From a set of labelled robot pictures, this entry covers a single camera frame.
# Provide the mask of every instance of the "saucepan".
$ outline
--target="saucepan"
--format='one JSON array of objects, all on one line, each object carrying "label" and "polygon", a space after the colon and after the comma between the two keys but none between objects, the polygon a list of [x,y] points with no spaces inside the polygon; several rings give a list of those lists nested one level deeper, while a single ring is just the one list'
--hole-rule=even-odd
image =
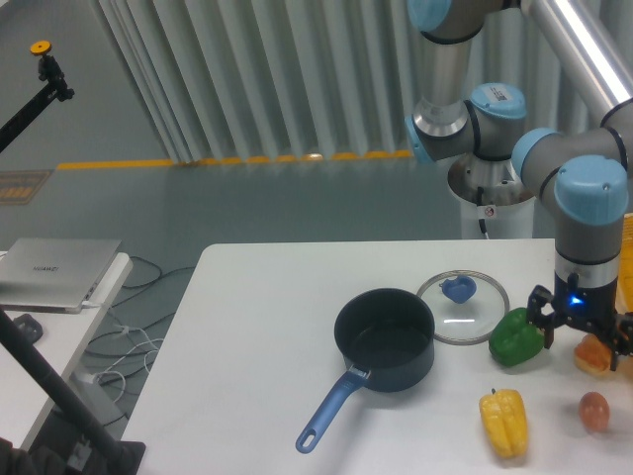
[{"label": "saucepan", "polygon": [[312,452],[343,403],[360,388],[392,393],[417,384],[433,365],[434,332],[430,309],[405,290],[370,290],[345,305],[334,324],[334,340],[347,371],[297,439],[297,450]]}]

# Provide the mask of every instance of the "orange knob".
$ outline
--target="orange knob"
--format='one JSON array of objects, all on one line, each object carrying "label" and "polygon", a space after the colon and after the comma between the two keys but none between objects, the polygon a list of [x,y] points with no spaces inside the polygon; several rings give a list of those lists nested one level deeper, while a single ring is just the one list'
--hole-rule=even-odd
[{"label": "orange knob", "polygon": [[43,56],[49,52],[51,48],[52,45],[47,41],[33,43],[31,45],[31,54],[34,56]]}]

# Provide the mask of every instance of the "metal pipe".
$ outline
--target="metal pipe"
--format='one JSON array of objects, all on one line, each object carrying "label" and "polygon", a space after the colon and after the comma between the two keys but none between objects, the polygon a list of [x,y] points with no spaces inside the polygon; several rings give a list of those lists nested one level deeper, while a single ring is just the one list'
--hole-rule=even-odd
[{"label": "metal pipe", "polygon": [[421,93],[429,103],[444,107],[463,100],[471,42],[455,45],[424,45],[424,75]]},{"label": "metal pipe", "polygon": [[633,74],[584,2],[523,0],[521,11],[534,19],[596,119],[633,98]]}]

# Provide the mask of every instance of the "yellow floor stripe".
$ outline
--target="yellow floor stripe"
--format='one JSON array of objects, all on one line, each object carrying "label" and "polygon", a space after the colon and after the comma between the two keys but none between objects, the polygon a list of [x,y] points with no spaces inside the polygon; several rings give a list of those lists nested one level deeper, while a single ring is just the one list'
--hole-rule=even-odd
[{"label": "yellow floor stripe", "polygon": [[151,166],[171,166],[174,162],[164,160],[126,160],[126,161],[85,161],[77,163],[60,163],[57,170],[86,170],[93,168],[139,168]]},{"label": "yellow floor stripe", "polygon": [[[335,153],[332,160],[362,160],[362,159],[388,159],[388,158],[411,158],[408,150],[397,150],[394,153],[386,151],[369,151],[364,155],[351,152]],[[203,158],[191,163],[174,163],[169,158],[159,160],[122,160],[122,161],[85,161],[76,163],[60,163],[57,170],[89,170],[96,168],[148,168],[156,166],[208,166],[208,165],[238,165],[244,163],[284,163],[301,161],[321,161],[324,160],[320,153],[310,153],[297,158],[294,155],[279,155],[274,160],[267,156],[251,156],[243,161],[238,156],[228,156],[222,159]]]}]

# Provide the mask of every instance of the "sticker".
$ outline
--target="sticker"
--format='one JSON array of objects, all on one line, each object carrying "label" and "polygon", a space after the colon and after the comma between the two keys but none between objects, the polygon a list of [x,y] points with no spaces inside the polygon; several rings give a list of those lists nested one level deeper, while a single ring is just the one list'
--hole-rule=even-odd
[{"label": "sticker", "polygon": [[484,94],[491,102],[511,101],[513,99],[507,88],[500,84],[484,88]]},{"label": "sticker", "polygon": [[68,457],[68,461],[66,465],[76,470],[78,472],[83,472],[83,469],[88,463],[88,459],[90,458],[90,454],[92,453],[92,448],[88,443],[77,442],[72,449],[72,453]]},{"label": "sticker", "polygon": [[0,172],[0,205],[28,204],[51,175],[51,170]]},{"label": "sticker", "polygon": [[497,206],[486,205],[477,207],[478,220],[494,220],[497,218]]},{"label": "sticker", "polygon": [[73,371],[73,379],[86,384],[93,384],[95,382],[96,375],[87,373],[85,371]]}]

